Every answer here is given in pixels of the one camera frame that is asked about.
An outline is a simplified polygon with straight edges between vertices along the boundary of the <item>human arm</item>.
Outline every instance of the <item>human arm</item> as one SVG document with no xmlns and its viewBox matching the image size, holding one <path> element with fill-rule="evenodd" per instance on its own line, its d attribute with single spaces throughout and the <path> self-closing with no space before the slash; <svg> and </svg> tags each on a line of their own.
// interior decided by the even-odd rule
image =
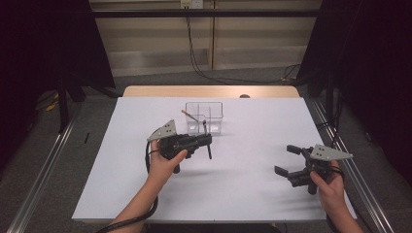
<svg viewBox="0 0 412 233">
<path fill-rule="evenodd" d="M 168 160 L 160 155 L 158 152 L 159 144 L 157 141 L 151 143 L 151 168 L 149 175 L 132 198 L 127 206 L 120 212 L 120 214 L 111 222 L 117 223 L 123 220 L 131 219 L 137 216 L 141 216 L 147 213 L 155 198 L 160 193 L 163 186 L 167 183 L 172 176 L 173 169 L 186 157 L 188 151 L 182 150 L 173 159 Z M 135 224 L 127 225 L 112 232 L 116 233 L 128 233 L 140 232 L 144 225 L 144 221 L 137 222 Z"/>
<path fill-rule="evenodd" d="M 338 167 L 337 161 L 331 161 L 330 165 Z M 336 228 L 342 233 L 363 232 L 358 223 L 352 218 L 346 206 L 342 177 L 336 173 L 332 173 L 331 178 L 327 182 L 316 172 L 311 172 L 310 177 L 318 186 L 322 207 Z"/>
</svg>

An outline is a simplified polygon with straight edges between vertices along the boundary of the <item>clear plastic container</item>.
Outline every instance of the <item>clear plastic container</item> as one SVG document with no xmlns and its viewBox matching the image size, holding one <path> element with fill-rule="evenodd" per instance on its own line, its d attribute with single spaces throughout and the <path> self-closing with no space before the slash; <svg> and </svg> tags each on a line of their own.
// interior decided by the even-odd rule
<svg viewBox="0 0 412 233">
<path fill-rule="evenodd" d="M 185 110 L 189 114 L 189 116 L 186 115 L 188 134 L 204 134 L 204 120 L 208 133 L 212 136 L 221 134 L 223 121 L 222 102 L 187 102 Z"/>
</svg>

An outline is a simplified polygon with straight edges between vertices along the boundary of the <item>metal frame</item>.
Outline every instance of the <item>metal frame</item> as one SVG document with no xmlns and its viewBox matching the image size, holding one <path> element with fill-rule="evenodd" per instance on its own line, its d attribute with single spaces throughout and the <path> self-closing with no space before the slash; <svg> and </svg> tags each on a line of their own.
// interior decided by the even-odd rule
<svg viewBox="0 0 412 233">
<path fill-rule="evenodd" d="M 324 108 L 322 103 L 318 100 L 318 101 L 313 102 L 313 105 L 314 105 L 314 108 L 319 118 L 323 122 L 327 122 L 326 109 Z M 326 132 L 327 132 L 327 135 L 332 140 L 334 137 L 333 135 L 336 131 L 333 127 L 328 126 L 326 128 Z M 339 150 L 348 152 L 348 149 L 346 148 L 345 144 L 343 143 L 342 139 L 339 136 L 336 137 L 335 144 Z M 342 163 L 344 164 L 347 173 L 351 177 L 351 180 L 353 181 L 358 191 L 358 194 L 360 195 L 360 198 L 362 199 L 365 207 L 367 208 L 379 232 L 382 232 L 382 233 L 394 232 L 387 217 L 385 216 L 385 213 L 382 210 L 381 205 L 378 203 L 375 196 L 372 194 L 371 190 L 366 184 L 366 181 L 361 175 L 361 172 L 358 169 L 358 166 L 356 165 L 354 159 L 353 158 L 344 159 L 342 160 Z"/>
<path fill-rule="evenodd" d="M 70 133 L 73 129 L 74 123 L 76 118 L 79 115 L 80 109 L 82 104 L 78 104 L 73 111 L 73 116 L 71 120 L 68 122 L 67 127 L 57 135 L 57 138 L 54 142 L 53 147 L 46 159 L 45 164 L 42 167 L 39 175 L 36 178 L 36 181 L 30 188 L 27 197 L 24 199 L 23 204 L 21 204 L 20 208 L 17 211 L 15 218 L 13 219 L 7 233 L 22 233 L 24 232 L 27 223 L 31 219 L 31 216 L 36 209 L 37 203 L 39 202 L 40 198 L 42 197 L 43 191 L 48 183 L 49 177 L 52 174 L 52 170 L 54 165 L 56 164 L 58 157 L 60 156 L 67 139 L 70 136 Z"/>
<path fill-rule="evenodd" d="M 164 9 L 164 10 L 93 10 L 32 12 L 33 15 L 55 17 L 347 17 L 348 11 L 294 9 Z"/>
</svg>

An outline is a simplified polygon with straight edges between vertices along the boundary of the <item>black cable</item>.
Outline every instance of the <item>black cable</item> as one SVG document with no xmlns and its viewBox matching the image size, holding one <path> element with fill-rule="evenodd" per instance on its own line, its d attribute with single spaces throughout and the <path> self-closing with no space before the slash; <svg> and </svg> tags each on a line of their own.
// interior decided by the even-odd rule
<svg viewBox="0 0 412 233">
<path fill-rule="evenodd" d="M 285 68 L 284 77 L 283 77 L 283 79 L 285 80 L 284 85 L 287 84 L 286 81 L 288 80 L 288 76 L 291 74 L 291 72 L 294 70 L 294 68 L 296 68 L 296 67 L 298 67 L 298 66 L 300 66 L 300 64 L 290 65 L 290 66 L 288 66 L 288 67 Z"/>
<path fill-rule="evenodd" d="M 233 79 L 233 78 L 212 78 L 212 77 L 209 77 L 209 76 L 205 75 L 205 74 L 201 71 L 201 69 L 199 68 L 199 66 L 197 65 L 196 57 L 195 57 L 195 55 L 194 55 L 193 42 L 192 42 L 192 40 L 191 40 L 191 28 L 190 28 L 190 19 L 189 19 L 189 17 L 186 18 L 186 21 L 187 21 L 187 25 L 188 25 L 188 34 L 189 34 L 189 50 L 190 50 L 190 62 L 191 62 L 191 67 L 193 67 L 194 72 L 195 72 L 198 76 L 203 77 L 203 78 L 208 79 L 208 80 L 212 80 L 212 81 L 218 82 L 218 83 L 226 84 L 226 85 L 230 85 L 230 83 L 226 83 L 226 82 L 223 82 L 223 81 L 236 81 L 236 82 L 245 82 L 245 83 L 271 84 L 271 83 L 282 82 L 282 81 L 284 80 L 284 78 L 282 78 L 282 79 L 275 80 L 275 81 L 262 82 L 262 81 L 250 81 L 250 80 L 241 80 L 241 79 Z"/>
<path fill-rule="evenodd" d="M 151 155 L 151 153 L 158 151 L 158 150 L 153 150 L 153 151 L 149 152 L 150 144 L 151 143 L 148 142 L 147 145 L 146 145 L 146 156 L 145 156 L 146 169 L 148 170 L 148 173 L 149 173 L 150 167 L 151 167 L 150 155 Z M 100 229 L 96 233 L 110 232 L 110 231 L 119 229 L 121 227 L 125 227 L 127 225 L 131 225 L 131 224 L 137 223 L 139 221 L 145 220 L 145 219 L 149 218 L 150 216 L 152 216 L 155 213 L 155 210 L 157 209 L 157 204 L 158 204 L 158 196 L 155 198 L 154 204 L 152 205 L 152 208 L 147 213 L 145 213 L 141 216 L 138 216 L 138 217 L 123 220 L 123 221 L 120 221 L 120 222 L 117 222 L 117 223 L 113 223 L 111 225 L 108 225 L 108 226 Z"/>
<path fill-rule="evenodd" d="M 358 217 L 360 218 L 360 220 L 363 222 L 363 225 L 367 228 L 367 230 L 368 230 L 370 233 L 373 233 L 372 228 L 370 228 L 369 224 L 367 224 L 366 220 L 365 220 L 365 219 L 363 218 L 363 216 L 361 215 L 361 213 L 360 213 L 360 211 L 358 210 L 357 206 L 356 206 L 356 205 L 354 204 L 354 202 L 352 201 L 352 198 L 351 198 L 351 196 L 349 195 L 349 193 L 346 192 L 346 194 L 348 195 L 349 202 L 351 202 L 352 207 L 354 208 L 355 214 L 357 214 L 357 216 L 358 216 Z"/>
<path fill-rule="evenodd" d="M 332 130 L 333 137 L 332 137 L 332 142 L 330 143 L 331 148 L 335 148 L 335 143 L 337 140 L 337 137 L 339 135 L 339 123 L 340 123 L 340 116 L 342 115 L 342 110 L 343 110 L 343 99 L 341 94 L 339 93 L 337 96 L 337 104 L 336 104 L 336 111 L 335 114 L 333 115 L 333 121 L 334 121 L 334 130 Z"/>
<path fill-rule="evenodd" d="M 292 81 L 290 83 L 290 85 L 300 86 L 300 85 L 306 84 L 308 81 L 310 81 L 312 79 L 312 77 L 317 76 L 318 73 L 320 73 L 322 71 L 322 69 L 316 68 L 317 67 L 316 65 L 314 67 L 315 68 L 308 71 L 307 74 L 303 75 L 299 79 L 296 79 L 296 80 Z"/>
<path fill-rule="evenodd" d="M 335 224 L 333 223 L 332 219 L 330 219 L 330 216 L 328 214 L 326 214 L 326 223 L 333 233 L 340 233 L 340 231 L 336 228 Z"/>
<path fill-rule="evenodd" d="M 335 166 L 329 166 L 329 171 L 331 171 L 332 173 L 336 173 L 339 174 L 342 177 L 342 181 L 343 183 L 345 182 L 345 173 L 343 173 L 342 169 L 340 169 L 339 167 L 335 167 Z"/>
<path fill-rule="evenodd" d="M 354 30 L 355 22 L 358 20 L 358 17 L 359 17 L 359 15 L 360 15 L 362 9 L 363 9 L 363 0 L 360 0 L 360 2 L 359 2 L 359 4 L 358 4 L 357 11 L 356 11 L 356 13 L 355 13 L 355 16 L 353 17 L 352 23 L 351 23 L 351 25 L 350 25 L 350 27 L 349 27 L 349 29 L 348 29 L 348 33 L 346 34 L 345 41 L 344 41 L 344 43 L 343 43 L 343 47 L 342 47 L 342 49 L 340 50 L 339 55 L 338 55 L 338 57 L 337 57 L 337 59 L 336 59 L 335 66 L 338 65 L 339 61 L 341 60 L 341 58 L 342 58 L 342 56 L 343 56 L 344 50 L 346 49 L 347 44 L 348 44 L 348 42 L 349 42 L 349 39 L 350 39 L 350 37 L 352 36 L 351 34 L 352 34 L 353 30 Z M 342 103 L 339 103 L 339 98 L 341 98 L 340 93 L 339 93 L 339 95 L 338 95 L 338 105 L 339 105 L 339 104 L 342 104 Z M 337 136 L 338 136 L 338 125 L 339 125 L 339 118 L 340 118 L 341 111 L 342 111 L 342 106 L 338 106 L 338 107 L 337 107 L 337 110 L 339 110 L 339 109 L 340 109 L 340 112 L 339 112 L 338 116 L 336 116 L 336 114 L 335 114 L 335 116 L 334 116 L 334 119 L 336 119 L 337 122 L 335 122 L 335 125 L 336 125 L 335 128 L 336 128 L 336 130 L 335 130 L 335 133 L 333 134 L 333 138 L 332 138 L 332 142 L 331 142 L 331 147 L 332 147 L 332 148 L 334 148 L 334 144 L 335 144 L 336 139 L 337 139 Z"/>
<path fill-rule="evenodd" d="M 145 231 L 143 231 L 143 232 L 146 232 L 146 233 L 151 232 L 151 227 L 147 223 L 145 223 L 144 227 L 145 227 Z"/>
</svg>

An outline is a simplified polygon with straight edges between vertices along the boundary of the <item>white table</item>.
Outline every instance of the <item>white table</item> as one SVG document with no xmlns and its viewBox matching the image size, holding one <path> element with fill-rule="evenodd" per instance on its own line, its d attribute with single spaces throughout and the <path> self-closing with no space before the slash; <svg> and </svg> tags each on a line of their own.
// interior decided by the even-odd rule
<svg viewBox="0 0 412 233">
<path fill-rule="evenodd" d="M 273 171 L 304 167 L 287 145 L 321 144 L 301 98 L 123 97 L 113 113 L 73 219 L 108 222 L 144 183 L 147 138 L 169 119 L 186 133 L 186 102 L 223 102 L 222 134 L 213 137 L 213 159 L 198 149 L 159 194 L 148 222 L 224 223 L 325 219 L 318 196 L 292 187 Z M 355 216 L 352 206 L 349 209 Z"/>
</svg>

